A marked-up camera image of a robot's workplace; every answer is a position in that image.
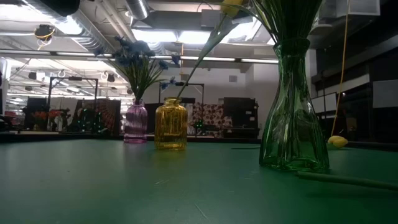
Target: flower stem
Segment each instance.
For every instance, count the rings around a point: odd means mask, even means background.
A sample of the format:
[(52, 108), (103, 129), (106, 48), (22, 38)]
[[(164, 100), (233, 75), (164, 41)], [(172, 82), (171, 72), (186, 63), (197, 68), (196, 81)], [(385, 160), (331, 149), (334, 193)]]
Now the flower stem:
[[(222, 25), (223, 22), (224, 22), (225, 17), (226, 17), (226, 14), (224, 13), (224, 16), (223, 16), (223, 18), (221, 19), (221, 22), (220, 22), (220, 23), (217, 25), (217, 27), (216, 27), (216, 30), (219, 30), (219, 29), (220, 29), (221, 25)], [(195, 65), (193, 66), (193, 69), (192, 69), (191, 73), (189, 74), (189, 77), (188, 77), (187, 81), (184, 83), (184, 85), (182, 86), (180, 92), (178, 93), (177, 98), (179, 98), (179, 97), (181, 96), (182, 91), (184, 91), (185, 87), (188, 85), (189, 80), (191, 79), (193, 73), (194, 73), (195, 70), (198, 68), (198, 66), (199, 66), (199, 64), (200, 64), (200, 62), (201, 62), (202, 60), (203, 60), (203, 59), (198, 59), (198, 60), (195, 62)]]

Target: green glass vase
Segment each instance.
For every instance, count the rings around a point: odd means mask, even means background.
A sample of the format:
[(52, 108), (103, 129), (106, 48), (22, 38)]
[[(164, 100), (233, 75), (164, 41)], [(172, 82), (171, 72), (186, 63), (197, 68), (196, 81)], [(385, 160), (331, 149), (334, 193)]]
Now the green glass vase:
[(279, 42), (279, 86), (268, 114), (259, 163), (280, 170), (326, 170), (328, 151), (305, 76), (307, 39)]

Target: yellow object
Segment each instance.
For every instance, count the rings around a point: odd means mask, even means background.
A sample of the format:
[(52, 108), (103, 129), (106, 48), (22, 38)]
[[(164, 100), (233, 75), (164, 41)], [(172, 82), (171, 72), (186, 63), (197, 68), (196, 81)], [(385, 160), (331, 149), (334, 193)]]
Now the yellow object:
[[(236, 5), (242, 5), (243, 0), (224, 0), (223, 3), (225, 4), (236, 4)], [(234, 18), (239, 9), (235, 9), (233, 7), (228, 7), (228, 6), (221, 6), (221, 12), (227, 14), (229, 17)]]
[(336, 146), (338, 148), (342, 148), (345, 145), (347, 145), (348, 141), (347, 141), (347, 139), (345, 139), (341, 136), (332, 136), (329, 138), (328, 143), (333, 144), (334, 146)]
[(185, 150), (187, 146), (187, 110), (180, 106), (181, 98), (168, 97), (156, 109), (155, 147), (158, 150)]

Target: vase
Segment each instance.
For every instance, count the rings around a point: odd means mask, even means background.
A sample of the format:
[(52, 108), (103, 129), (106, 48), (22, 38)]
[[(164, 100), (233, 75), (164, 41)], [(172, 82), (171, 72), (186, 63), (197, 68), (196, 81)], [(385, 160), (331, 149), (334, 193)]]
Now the vase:
[(124, 142), (125, 143), (145, 143), (147, 142), (148, 113), (144, 107), (143, 100), (135, 102), (126, 113), (124, 123)]
[(156, 109), (155, 147), (158, 150), (185, 150), (187, 146), (187, 110), (180, 98), (168, 97)]
[(326, 170), (326, 141), (314, 112), (305, 76), (307, 39), (274, 46), (279, 59), (279, 86), (268, 114), (259, 163), (280, 170)]

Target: yellow flower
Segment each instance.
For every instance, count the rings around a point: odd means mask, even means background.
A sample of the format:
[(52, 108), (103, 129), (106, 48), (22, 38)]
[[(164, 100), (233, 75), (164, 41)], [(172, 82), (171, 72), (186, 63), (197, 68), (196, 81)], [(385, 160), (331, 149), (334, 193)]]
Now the yellow flower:
[[(225, 4), (236, 4), (236, 5), (242, 5), (243, 0), (224, 0), (223, 3)], [(239, 9), (235, 9), (233, 7), (228, 7), (228, 6), (222, 6), (221, 7), (221, 12), (227, 14), (229, 17), (234, 18)]]

